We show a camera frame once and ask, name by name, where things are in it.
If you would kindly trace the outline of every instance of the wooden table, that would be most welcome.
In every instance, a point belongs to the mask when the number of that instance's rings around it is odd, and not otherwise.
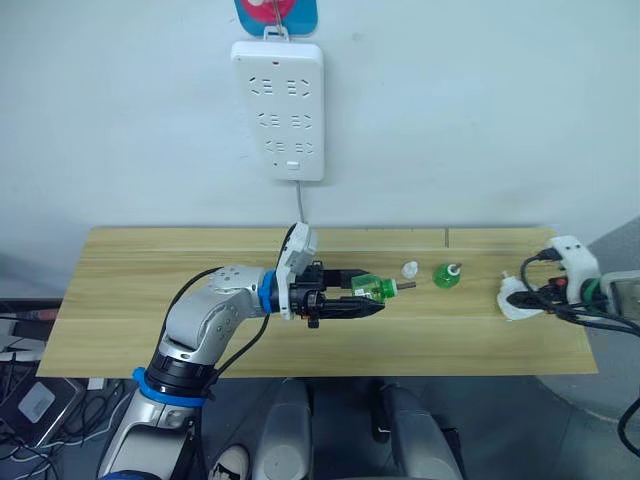
[[[270,267],[285,229],[99,228],[86,243],[39,375],[128,377],[146,366],[167,304],[194,273],[242,263]],[[401,278],[416,260],[418,287],[375,316],[300,320],[272,316],[262,340],[227,376],[521,375],[596,373],[582,328],[541,315],[507,322],[496,305],[501,272],[544,247],[551,229],[319,229],[327,268],[363,268]],[[440,290],[431,272],[462,262],[462,280]],[[544,281],[557,272],[534,265]],[[251,338],[245,321],[226,354]]]

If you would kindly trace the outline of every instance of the blue ring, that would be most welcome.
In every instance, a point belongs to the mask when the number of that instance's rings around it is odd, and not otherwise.
[[[262,285],[258,288],[258,297],[264,313],[273,313],[271,310],[271,279],[275,273],[275,270],[268,270],[262,277]]]
[[[154,390],[144,379],[144,368],[138,367],[133,371],[131,377],[138,382],[138,389],[145,397],[158,403],[165,403],[167,405],[173,405],[175,407],[201,407],[204,405],[204,398],[193,397],[177,397],[175,395],[169,395],[168,393],[161,393]]]

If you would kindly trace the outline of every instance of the white sneaker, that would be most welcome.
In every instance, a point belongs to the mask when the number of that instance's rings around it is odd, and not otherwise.
[[[209,470],[209,480],[246,480],[249,475],[249,453],[240,445],[227,448]]]

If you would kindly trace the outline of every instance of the small green bottle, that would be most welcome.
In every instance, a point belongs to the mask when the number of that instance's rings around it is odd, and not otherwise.
[[[351,292],[356,297],[367,297],[384,303],[385,299],[398,295],[398,286],[393,278],[382,279],[367,273],[351,279]]]
[[[433,272],[433,283],[440,288],[455,287],[460,281],[460,263],[445,263]]]

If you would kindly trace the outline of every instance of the electrical outlet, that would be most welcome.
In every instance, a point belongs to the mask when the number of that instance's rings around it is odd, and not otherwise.
[[[258,150],[273,178],[324,177],[322,51],[311,43],[241,41],[231,49]]]

